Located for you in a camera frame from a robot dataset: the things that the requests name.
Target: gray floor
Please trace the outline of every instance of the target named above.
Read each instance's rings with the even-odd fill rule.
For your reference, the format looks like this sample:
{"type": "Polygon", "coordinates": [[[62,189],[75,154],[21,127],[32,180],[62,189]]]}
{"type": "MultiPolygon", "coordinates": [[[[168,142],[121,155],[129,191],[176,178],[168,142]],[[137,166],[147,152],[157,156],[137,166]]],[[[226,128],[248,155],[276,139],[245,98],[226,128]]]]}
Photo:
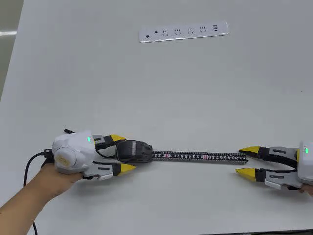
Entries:
{"type": "Polygon", "coordinates": [[[0,99],[9,67],[15,35],[3,35],[17,31],[23,0],[0,1],[0,99]]]}

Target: white tabletop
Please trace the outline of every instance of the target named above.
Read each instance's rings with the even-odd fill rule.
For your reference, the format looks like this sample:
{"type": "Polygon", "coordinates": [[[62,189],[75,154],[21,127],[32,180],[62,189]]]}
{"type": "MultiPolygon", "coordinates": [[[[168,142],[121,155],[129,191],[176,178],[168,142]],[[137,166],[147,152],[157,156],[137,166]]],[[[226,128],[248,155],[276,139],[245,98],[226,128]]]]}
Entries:
{"type": "MultiPolygon", "coordinates": [[[[160,150],[234,152],[312,140],[312,8],[304,0],[26,0],[0,102],[0,203],[21,188],[27,160],[64,127],[160,150]],[[137,38],[142,26],[222,20],[228,36],[137,38]]],[[[313,199],[248,182],[235,168],[156,162],[81,181],[40,213],[39,234],[313,227],[313,199]]]]}

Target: tape measure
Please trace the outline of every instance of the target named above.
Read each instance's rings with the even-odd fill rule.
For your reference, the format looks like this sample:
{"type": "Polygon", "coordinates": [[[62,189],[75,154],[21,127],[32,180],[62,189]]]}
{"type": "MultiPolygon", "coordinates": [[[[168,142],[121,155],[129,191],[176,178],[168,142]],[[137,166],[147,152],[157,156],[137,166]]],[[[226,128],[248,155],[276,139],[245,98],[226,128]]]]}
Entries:
{"type": "Polygon", "coordinates": [[[142,141],[122,141],[117,143],[115,158],[126,163],[175,161],[244,165],[248,162],[246,155],[243,153],[155,151],[151,145],[142,141]]]}
{"type": "Polygon", "coordinates": [[[242,153],[207,153],[153,151],[152,161],[230,163],[244,165],[248,162],[242,153]]]}

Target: yellow fingertip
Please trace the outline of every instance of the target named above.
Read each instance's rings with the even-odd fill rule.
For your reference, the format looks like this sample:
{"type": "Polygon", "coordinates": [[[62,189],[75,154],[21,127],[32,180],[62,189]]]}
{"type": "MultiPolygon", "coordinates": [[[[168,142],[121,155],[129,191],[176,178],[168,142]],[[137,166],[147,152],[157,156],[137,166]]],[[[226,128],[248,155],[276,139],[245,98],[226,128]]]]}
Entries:
{"type": "Polygon", "coordinates": [[[116,141],[121,141],[121,140],[125,140],[126,138],[125,137],[122,137],[122,136],[118,136],[118,135],[111,135],[111,138],[114,142],[116,141]]]}
{"type": "Polygon", "coordinates": [[[121,173],[119,175],[124,174],[128,171],[134,170],[136,167],[134,165],[123,164],[121,163],[121,173]]]}
{"type": "Polygon", "coordinates": [[[235,172],[238,173],[240,176],[248,179],[248,180],[256,181],[256,179],[255,179],[255,168],[235,169],[235,172]]]}
{"type": "Polygon", "coordinates": [[[300,149],[297,150],[297,163],[300,161],[300,149]]]}
{"type": "Polygon", "coordinates": [[[260,146],[251,146],[251,147],[239,149],[239,151],[258,153],[259,149],[260,149],[260,146]]]}

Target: power strip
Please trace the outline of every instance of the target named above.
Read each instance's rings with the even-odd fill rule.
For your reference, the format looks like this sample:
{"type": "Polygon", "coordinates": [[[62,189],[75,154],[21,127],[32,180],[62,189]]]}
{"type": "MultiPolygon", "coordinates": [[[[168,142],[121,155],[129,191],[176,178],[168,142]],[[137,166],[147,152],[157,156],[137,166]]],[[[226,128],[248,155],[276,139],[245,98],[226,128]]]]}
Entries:
{"type": "Polygon", "coordinates": [[[168,25],[143,28],[139,31],[139,42],[151,43],[188,38],[204,38],[228,34],[225,21],[214,23],[196,23],[187,25],[168,25]]]}

